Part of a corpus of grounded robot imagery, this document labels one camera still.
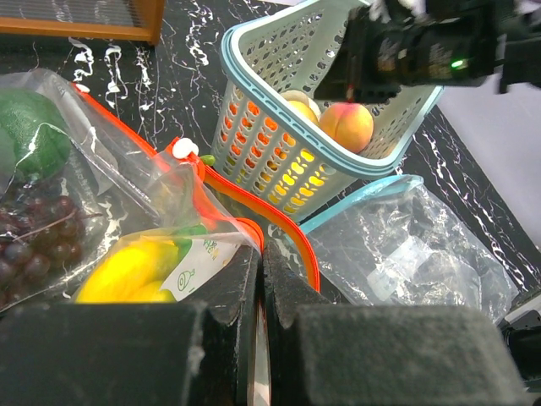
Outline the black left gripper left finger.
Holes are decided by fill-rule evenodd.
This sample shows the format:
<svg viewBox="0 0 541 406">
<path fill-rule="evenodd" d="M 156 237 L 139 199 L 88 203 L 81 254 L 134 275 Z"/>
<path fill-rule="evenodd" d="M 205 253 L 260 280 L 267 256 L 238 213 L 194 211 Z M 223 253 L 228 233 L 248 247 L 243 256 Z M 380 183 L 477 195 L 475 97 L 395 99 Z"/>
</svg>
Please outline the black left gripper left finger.
<svg viewBox="0 0 541 406">
<path fill-rule="evenodd" d="M 250 405 L 257 250 L 175 304 L 18 305 L 1 320 L 4 405 Z"/>
</svg>

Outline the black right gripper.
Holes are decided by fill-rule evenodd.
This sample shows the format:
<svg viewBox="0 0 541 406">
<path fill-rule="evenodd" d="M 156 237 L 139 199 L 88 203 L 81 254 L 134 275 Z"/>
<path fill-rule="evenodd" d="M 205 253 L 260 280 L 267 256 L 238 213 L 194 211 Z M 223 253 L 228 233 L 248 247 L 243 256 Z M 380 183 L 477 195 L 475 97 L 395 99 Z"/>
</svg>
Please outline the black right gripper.
<svg viewBox="0 0 541 406">
<path fill-rule="evenodd" d="M 318 101 L 379 104 L 403 86 L 540 86 L 540 11 L 517 1 L 399 1 L 351 8 L 333 62 L 314 91 Z"/>
</svg>

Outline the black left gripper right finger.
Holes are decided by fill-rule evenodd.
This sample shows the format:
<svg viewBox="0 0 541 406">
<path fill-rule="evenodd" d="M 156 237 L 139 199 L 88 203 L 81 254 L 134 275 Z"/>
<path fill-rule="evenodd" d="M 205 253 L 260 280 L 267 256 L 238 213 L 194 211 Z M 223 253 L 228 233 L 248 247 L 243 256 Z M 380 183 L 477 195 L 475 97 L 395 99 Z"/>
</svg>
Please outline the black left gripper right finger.
<svg viewBox="0 0 541 406">
<path fill-rule="evenodd" d="M 262 259 L 274 405 L 526 405 L 496 325 L 465 306 L 332 304 Z"/>
</svg>

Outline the yellow pear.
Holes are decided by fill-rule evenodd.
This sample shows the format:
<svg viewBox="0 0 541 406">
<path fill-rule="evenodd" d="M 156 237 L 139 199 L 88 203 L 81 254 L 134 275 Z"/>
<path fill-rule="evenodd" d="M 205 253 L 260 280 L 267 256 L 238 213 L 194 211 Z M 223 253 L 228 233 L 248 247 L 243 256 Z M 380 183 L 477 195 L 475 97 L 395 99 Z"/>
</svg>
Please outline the yellow pear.
<svg viewBox="0 0 541 406">
<path fill-rule="evenodd" d="M 320 123 L 320 108 L 317 104 L 302 91 L 289 90 L 281 93 L 281 96 L 298 111 L 315 125 Z"/>
</svg>

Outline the yellow bananas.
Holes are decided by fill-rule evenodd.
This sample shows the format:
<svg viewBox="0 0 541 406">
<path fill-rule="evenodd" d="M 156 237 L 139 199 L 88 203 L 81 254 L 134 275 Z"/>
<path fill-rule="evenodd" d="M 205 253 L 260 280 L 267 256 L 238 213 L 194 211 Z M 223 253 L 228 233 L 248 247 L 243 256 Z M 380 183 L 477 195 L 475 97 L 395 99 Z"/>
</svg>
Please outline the yellow bananas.
<svg viewBox="0 0 541 406">
<path fill-rule="evenodd" d="M 143 287 L 164 280 L 178 258 L 179 248 L 171 240 L 143 237 L 116 247 L 83 282 L 75 302 L 126 302 Z"/>
</svg>

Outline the green cucumber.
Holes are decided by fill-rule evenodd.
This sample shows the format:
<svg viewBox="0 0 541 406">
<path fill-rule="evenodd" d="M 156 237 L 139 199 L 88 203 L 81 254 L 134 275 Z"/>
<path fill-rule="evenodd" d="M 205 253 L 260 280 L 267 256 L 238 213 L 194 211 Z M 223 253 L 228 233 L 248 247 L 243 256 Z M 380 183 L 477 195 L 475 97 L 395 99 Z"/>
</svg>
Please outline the green cucumber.
<svg viewBox="0 0 541 406">
<path fill-rule="evenodd" d="M 201 222 L 193 225 L 175 227 L 172 228 L 170 232 L 170 236 L 173 240 L 199 238 L 208 234 L 208 228 Z"/>
</svg>

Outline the clear zip bag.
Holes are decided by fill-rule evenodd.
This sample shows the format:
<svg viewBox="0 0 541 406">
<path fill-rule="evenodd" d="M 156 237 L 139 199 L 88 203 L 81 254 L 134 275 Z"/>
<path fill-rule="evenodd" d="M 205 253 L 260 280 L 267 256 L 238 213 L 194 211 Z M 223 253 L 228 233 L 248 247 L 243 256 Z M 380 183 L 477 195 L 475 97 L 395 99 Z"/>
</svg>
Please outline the clear zip bag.
<svg viewBox="0 0 541 406">
<path fill-rule="evenodd" d="M 314 250 L 297 224 L 273 205 L 223 178 L 199 156 L 190 139 L 176 138 L 153 161 L 160 186 L 173 189 L 180 224 L 121 238 L 74 296 L 77 304 L 172 303 L 186 299 L 223 270 L 242 247 L 262 252 L 259 224 L 233 217 L 211 196 L 212 189 L 233 198 L 281 228 L 296 245 L 309 285 L 320 290 Z"/>
<path fill-rule="evenodd" d="M 1 129 L 1 196 L 20 188 L 54 188 L 102 214 L 90 232 L 82 261 L 73 270 L 61 272 L 47 288 L 5 310 L 30 299 L 69 297 L 123 236 L 180 224 L 180 216 L 173 213 L 177 204 L 172 187 L 157 183 L 161 170 L 153 161 L 156 152 L 85 100 L 67 80 L 37 69 L 3 75 L 4 88 L 35 91 L 49 98 L 68 125 L 72 149 L 55 176 L 25 180 L 15 165 L 14 143 Z"/>
<path fill-rule="evenodd" d="M 354 305 L 466 305 L 499 322 L 518 291 L 418 175 L 374 181 L 301 229 L 321 274 Z"/>
</svg>

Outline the dark red grapes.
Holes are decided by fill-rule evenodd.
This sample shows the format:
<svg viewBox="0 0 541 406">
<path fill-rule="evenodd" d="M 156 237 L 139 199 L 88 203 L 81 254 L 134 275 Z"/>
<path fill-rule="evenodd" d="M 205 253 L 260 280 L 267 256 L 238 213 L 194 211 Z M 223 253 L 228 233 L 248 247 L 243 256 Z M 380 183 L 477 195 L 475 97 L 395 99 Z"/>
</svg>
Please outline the dark red grapes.
<svg viewBox="0 0 541 406">
<path fill-rule="evenodd" d="M 78 197 L 48 188 L 20 188 L 1 196 L 1 308 L 48 287 L 83 259 L 102 214 Z"/>
</svg>

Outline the clear zip top bag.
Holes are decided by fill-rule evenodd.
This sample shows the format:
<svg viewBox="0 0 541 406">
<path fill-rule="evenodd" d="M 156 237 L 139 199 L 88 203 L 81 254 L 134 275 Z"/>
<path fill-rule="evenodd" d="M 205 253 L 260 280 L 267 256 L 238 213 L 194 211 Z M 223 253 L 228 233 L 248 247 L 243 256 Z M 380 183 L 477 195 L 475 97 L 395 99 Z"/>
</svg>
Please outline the clear zip top bag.
<svg viewBox="0 0 541 406">
<path fill-rule="evenodd" d="M 49 98 L 68 125 L 72 149 L 55 176 L 25 180 L 15 165 L 14 143 L 1 129 L 1 196 L 20 188 L 54 188 L 102 214 L 90 232 L 82 261 L 73 270 L 61 272 L 47 288 L 5 310 L 30 299 L 69 297 L 123 236 L 180 224 L 180 216 L 173 213 L 177 204 L 172 187 L 157 183 L 161 170 L 153 161 L 156 152 L 85 100 L 67 80 L 37 69 L 3 75 L 4 88 L 35 91 Z"/>
</svg>

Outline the green avocado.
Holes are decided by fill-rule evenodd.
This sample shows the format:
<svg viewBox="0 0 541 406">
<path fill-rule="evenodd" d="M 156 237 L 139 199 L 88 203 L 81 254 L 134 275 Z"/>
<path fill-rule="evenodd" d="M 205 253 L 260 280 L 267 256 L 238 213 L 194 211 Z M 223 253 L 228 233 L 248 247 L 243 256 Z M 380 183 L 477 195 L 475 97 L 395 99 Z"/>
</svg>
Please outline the green avocado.
<svg viewBox="0 0 541 406">
<path fill-rule="evenodd" d="M 50 178 L 66 165 L 72 149 L 68 125 L 42 94 L 2 89 L 1 129 L 14 143 L 15 165 L 23 179 Z"/>
</svg>

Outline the orange peach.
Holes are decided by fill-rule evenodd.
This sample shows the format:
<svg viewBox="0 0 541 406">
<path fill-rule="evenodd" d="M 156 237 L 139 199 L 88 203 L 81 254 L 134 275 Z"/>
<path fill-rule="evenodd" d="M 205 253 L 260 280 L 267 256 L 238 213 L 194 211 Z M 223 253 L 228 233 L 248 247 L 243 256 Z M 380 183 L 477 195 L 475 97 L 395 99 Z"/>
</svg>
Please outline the orange peach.
<svg viewBox="0 0 541 406">
<path fill-rule="evenodd" d="M 362 104 L 336 102 L 321 114 L 319 126 L 336 143 L 358 154 L 371 141 L 374 119 Z"/>
</svg>

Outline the teal plastic basket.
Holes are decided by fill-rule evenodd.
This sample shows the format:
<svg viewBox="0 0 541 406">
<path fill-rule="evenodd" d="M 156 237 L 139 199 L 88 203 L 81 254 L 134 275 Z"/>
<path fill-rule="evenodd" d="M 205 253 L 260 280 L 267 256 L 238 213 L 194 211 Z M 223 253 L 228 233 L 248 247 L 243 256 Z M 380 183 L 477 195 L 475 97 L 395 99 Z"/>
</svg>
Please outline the teal plastic basket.
<svg viewBox="0 0 541 406">
<path fill-rule="evenodd" d="M 291 109 L 286 91 L 312 95 L 329 70 L 352 1 L 305 1 L 229 29 L 221 41 L 227 88 L 211 147 L 215 169 L 299 222 L 353 182 L 400 164 L 442 88 L 403 88 L 373 104 L 374 133 L 347 151 Z"/>
</svg>

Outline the wooden rack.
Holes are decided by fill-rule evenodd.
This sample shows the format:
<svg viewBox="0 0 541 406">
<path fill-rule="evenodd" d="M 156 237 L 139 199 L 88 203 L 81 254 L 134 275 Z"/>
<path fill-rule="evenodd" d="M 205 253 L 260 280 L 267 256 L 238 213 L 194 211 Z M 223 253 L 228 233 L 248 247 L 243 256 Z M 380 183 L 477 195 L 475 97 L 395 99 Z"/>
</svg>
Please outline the wooden rack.
<svg viewBox="0 0 541 406">
<path fill-rule="evenodd" d="M 166 2 L 1 0 L 1 32 L 159 43 Z"/>
</svg>

